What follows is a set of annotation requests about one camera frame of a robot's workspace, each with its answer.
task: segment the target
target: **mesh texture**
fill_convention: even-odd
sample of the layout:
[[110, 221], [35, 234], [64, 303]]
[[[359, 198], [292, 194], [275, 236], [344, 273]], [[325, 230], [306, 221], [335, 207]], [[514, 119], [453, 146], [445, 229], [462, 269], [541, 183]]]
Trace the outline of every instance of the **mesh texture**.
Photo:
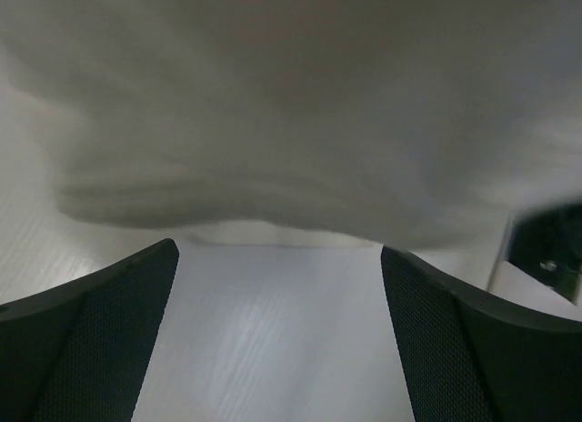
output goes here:
[[496, 420], [454, 298], [387, 248], [382, 271], [416, 422]]
[[176, 262], [162, 247], [86, 296], [32, 421], [131, 420]]

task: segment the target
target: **black plastic piece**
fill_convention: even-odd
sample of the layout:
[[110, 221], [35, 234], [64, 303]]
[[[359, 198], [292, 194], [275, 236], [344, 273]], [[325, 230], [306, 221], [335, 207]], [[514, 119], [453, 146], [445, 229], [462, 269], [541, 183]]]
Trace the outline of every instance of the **black plastic piece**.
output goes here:
[[165, 240], [0, 306], [0, 421], [129, 422], [177, 260]]
[[507, 261], [570, 302], [582, 275], [582, 206], [566, 206], [520, 221]]
[[582, 323], [515, 305], [418, 257], [382, 252], [417, 422], [582, 420]]

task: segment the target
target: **white cloth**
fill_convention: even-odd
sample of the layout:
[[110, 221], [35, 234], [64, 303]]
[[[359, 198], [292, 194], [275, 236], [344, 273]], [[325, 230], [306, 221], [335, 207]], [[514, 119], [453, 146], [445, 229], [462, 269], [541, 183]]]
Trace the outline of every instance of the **white cloth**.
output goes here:
[[406, 248], [582, 191], [582, 0], [0, 0], [64, 213]]

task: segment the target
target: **white towel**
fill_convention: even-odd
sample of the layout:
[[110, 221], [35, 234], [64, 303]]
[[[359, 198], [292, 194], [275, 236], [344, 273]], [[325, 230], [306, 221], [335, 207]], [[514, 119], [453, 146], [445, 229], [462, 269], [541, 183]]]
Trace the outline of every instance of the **white towel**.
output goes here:
[[580, 8], [0, 0], [3, 102], [75, 218], [462, 243], [579, 198]]

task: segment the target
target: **screw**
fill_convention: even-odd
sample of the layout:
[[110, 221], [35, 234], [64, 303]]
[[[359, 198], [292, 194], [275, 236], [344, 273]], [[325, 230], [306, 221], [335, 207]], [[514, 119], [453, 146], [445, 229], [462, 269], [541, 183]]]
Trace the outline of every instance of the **screw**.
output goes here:
[[542, 261], [539, 266], [549, 272], [554, 272], [557, 269], [557, 264], [554, 260]]

